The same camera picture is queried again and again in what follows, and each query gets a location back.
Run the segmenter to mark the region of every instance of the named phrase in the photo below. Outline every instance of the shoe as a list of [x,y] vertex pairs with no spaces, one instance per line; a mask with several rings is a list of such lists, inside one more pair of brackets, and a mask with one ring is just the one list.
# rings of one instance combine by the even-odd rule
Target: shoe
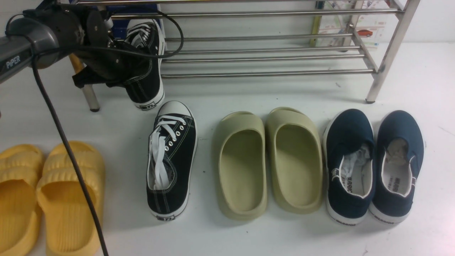
[[355,226],[374,195],[374,137],[368,118],[358,109],[341,112],[325,129],[323,148],[327,211],[336,222]]
[[212,144],[218,205],[233,220],[253,220],[267,208],[265,131],[250,112],[223,118]]
[[147,201],[157,219],[173,220],[187,206],[196,148],[191,111],[181,102],[165,103],[149,138]]
[[276,108],[265,125],[273,194],[281,208],[307,214],[322,203],[323,164],[318,129],[292,108]]
[[398,110],[383,119],[377,145],[376,193],[369,209],[376,219],[397,224],[411,210],[424,158],[424,140],[414,118]]
[[[131,20],[125,43],[146,54],[164,54],[164,35],[156,20]],[[145,61],[133,70],[132,78],[123,82],[128,95],[141,110],[155,108],[164,100],[161,62],[162,59],[156,58]]]
[[[103,157],[84,142],[70,141],[69,144],[102,224],[106,178]],[[63,144],[56,146],[45,161],[43,177],[36,186],[36,198],[45,217],[47,255],[96,253],[100,240],[95,223]]]
[[43,153],[18,145],[0,153],[0,256],[24,256],[38,239],[42,210],[35,188]]

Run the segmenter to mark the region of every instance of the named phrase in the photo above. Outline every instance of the white rubber sole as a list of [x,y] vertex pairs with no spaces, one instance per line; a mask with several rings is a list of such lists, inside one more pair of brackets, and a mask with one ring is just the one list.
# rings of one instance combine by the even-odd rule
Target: white rubber sole
[[[324,130],[324,134],[323,134],[323,144],[322,144],[322,148],[324,150],[324,160],[325,160],[325,171],[326,171],[326,175],[327,175],[327,178],[326,178],[326,182],[327,182],[327,193],[329,192],[329,167],[327,165],[327,137],[329,135],[329,130],[330,130],[330,127],[332,126],[332,124],[334,123],[334,121],[338,118],[338,116],[343,113],[345,110],[341,111],[340,113],[338,113],[330,122],[329,124],[327,125],[327,127],[325,128]],[[373,131],[373,135],[374,135],[374,130],[373,130],[373,126],[371,125],[371,122],[368,121],[370,123],[370,126],[371,126],[371,130]],[[356,219],[351,219],[351,218],[346,218],[346,217],[343,217],[341,216],[340,214],[336,213],[335,210],[333,210],[333,208],[330,206],[330,202],[329,202],[329,195],[327,194],[326,196],[326,201],[325,201],[325,204],[326,204],[326,207],[327,207],[327,212],[328,214],[330,215],[330,217],[336,221],[337,223],[339,224],[342,224],[342,225],[346,225],[346,226],[355,226],[357,224],[359,224],[360,222],[362,222],[364,219],[365,219],[365,216],[367,215],[367,212],[365,212],[365,214],[360,217],[360,218],[356,218]]]
[[[151,22],[155,23],[155,25],[157,26],[158,38],[160,41],[159,47],[158,47],[158,54],[163,55],[164,50],[165,50],[165,40],[164,40],[163,32],[156,20],[151,20]],[[158,90],[158,94],[148,102],[135,103],[136,107],[140,108],[141,110],[146,111],[146,110],[154,109],[157,106],[160,106],[164,101],[165,93],[164,93],[163,79],[161,78],[161,62],[162,62],[162,59],[158,59],[158,75],[160,76],[160,89]]]
[[180,214],[182,214],[182,212],[185,210],[185,208],[187,207],[187,204],[188,204],[188,198],[190,196],[190,180],[191,180],[191,170],[193,168],[193,162],[194,162],[194,156],[196,155],[196,150],[197,150],[197,143],[198,143],[198,137],[197,137],[197,124],[196,124],[196,119],[194,118],[193,116],[193,113],[191,112],[191,110],[187,107],[188,111],[190,112],[191,116],[193,117],[193,120],[194,120],[194,128],[196,130],[196,143],[194,145],[194,150],[193,150],[193,157],[192,157],[192,160],[191,160],[191,167],[190,167],[190,174],[189,174],[189,179],[188,179],[188,190],[187,190],[187,196],[185,197],[185,201],[183,202],[183,204],[174,212],[172,213],[169,213],[169,214],[159,214],[157,212],[154,212],[152,209],[150,209],[150,211],[152,212],[152,215],[157,218],[158,220],[162,220],[162,221],[171,221],[171,220],[175,220]]
[[365,216],[367,215],[367,213],[365,213],[362,217],[357,218],[357,219],[343,217],[343,216],[339,215],[338,213],[336,213],[335,210],[332,209],[332,207],[330,206],[330,203],[329,203],[328,196],[326,197],[325,205],[327,207],[327,212],[329,213],[330,217],[332,217],[332,219],[336,223],[342,224],[345,226],[351,226],[351,227],[355,226],[355,225],[359,224],[360,222],[364,221]]
[[395,225],[395,224],[403,222],[411,213],[411,211],[409,211],[406,215],[400,216],[400,217],[388,216],[388,215],[382,213],[380,210],[378,210],[378,208],[376,208],[376,206],[373,204],[373,202],[371,202],[371,204],[369,205],[368,210],[370,211],[370,213],[373,215],[373,217],[375,219],[379,220],[382,223],[386,223],[389,225]]

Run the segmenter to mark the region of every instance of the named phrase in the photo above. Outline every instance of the metal shoe rack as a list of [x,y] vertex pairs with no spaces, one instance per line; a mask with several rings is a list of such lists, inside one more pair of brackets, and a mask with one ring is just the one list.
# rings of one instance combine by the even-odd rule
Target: metal shoe rack
[[[204,4],[204,3],[252,3],[271,2],[283,0],[80,0],[77,4],[97,6],[104,8],[106,5],[145,5],[145,4]],[[349,15],[350,23],[343,34],[319,34],[319,35],[290,35],[290,36],[237,36],[237,37],[201,37],[185,38],[185,41],[191,42],[212,42],[212,41],[263,41],[277,39],[312,39],[312,38],[333,38],[342,37],[344,43],[342,46],[333,47],[293,47],[293,48],[266,48],[266,49],[238,49],[238,50],[182,50],[181,54],[185,55],[210,55],[210,54],[247,54],[247,53],[289,53],[289,52],[309,52],[309,51],[358,51],[358,54],[333,54],[318,56],[274,56],[274,57],[231,57],[231,58],[195,58],[195,59],[178,59],[171,58],[163,60],[163,63],[226,63],[226,62],[255,62],[255,61],[293,61],[293,60],[332,60],[332,59],[352,59],[362,58],[365,62],[365,69],[343,69],[343,70],[319,70],[319,71],[284,71],[284,72],[241,72],[241,73],[193,73],[193,74],[162,74],[164,79],[172,78],[194,78],[194,77],[267,77],[267,76],[301,76],[301,75],[329,75],[329,74],[371,74],[373,76],[373,85],[366,97],[367,103],[374,103],[379,91],[389,73],[391,65],[395,59],[398,49],[408,30],[411,20],[419,5],[420,0],[406,0],[403,5],[399,0],[386,1],[388,9],[362,9],[363,0],[356,1],[355,8],[351,10],[296,10],[296,11],[248,11],[248,12],[203,12],[203,13],[168,13],[174,19],[204,18],[216,19],[226,17],[276,17],[276,16],[296,16],[296,15]],[[398,19],[393,37],[389,47],[383,57],[380,66],[377,66],[371,57],[368,49],[362,41],[362,38],[356,31],[356,25],[360,15],[394,15]],[[113,19],[161,19],[157,14],[117,14]],[[166,42],[180,41],[179,38],[166,38]],[[93,90],[84,92],[89,105],[97,104]]]

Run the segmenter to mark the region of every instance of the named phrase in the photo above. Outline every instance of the shoe insole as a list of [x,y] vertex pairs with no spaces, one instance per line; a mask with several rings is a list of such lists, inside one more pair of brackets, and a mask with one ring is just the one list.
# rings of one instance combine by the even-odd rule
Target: shoe insole
[[348,193],[362,197],[368,195],[373,182],[372,176],[368,145],[363,144],[358,151],[343,157],[340,182]]
[[[90,198],[96,197],[90,187]],[[45,185],[47,243],[53,251],[72,252],[87,245],[94,233],[94,222],[78,182],[62,181]]]
[[313,203],[322,186],[314,137],[300,126],[285,125],[278,130],[276,141],[277,176],[283,196],[295,206]]
[[35,189],[23,180],[0,183],[0,252],[25,235],[36,207]]
[[220,179],[224,196],[231,209],[250,211],[263,197],[263,142],[253,130],[231,136],[220,159]]
[[389,190],[407,195],[411,189],[412,173],[407,160],[408,143],[403,139],[394,139],[385,152],[382,181]]
[[367,182],[363,178],[364,168],[366,168],[366,165],[355,166],[350,177],[346,177],[344,173],[341,173],[341,184],[348,193],[360,196],[365,196],[368,193],[369,186],[365,185]]

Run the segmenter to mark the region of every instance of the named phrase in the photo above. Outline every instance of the car picture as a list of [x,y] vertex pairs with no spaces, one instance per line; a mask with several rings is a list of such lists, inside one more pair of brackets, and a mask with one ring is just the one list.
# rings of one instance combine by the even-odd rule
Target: car picture
[[366,36],[366,37],[370,37],[373,35],[373,32],[371,32],[369,30],[359,30],[359,31],[357,31],[357,33],[359,34],[359,36]]

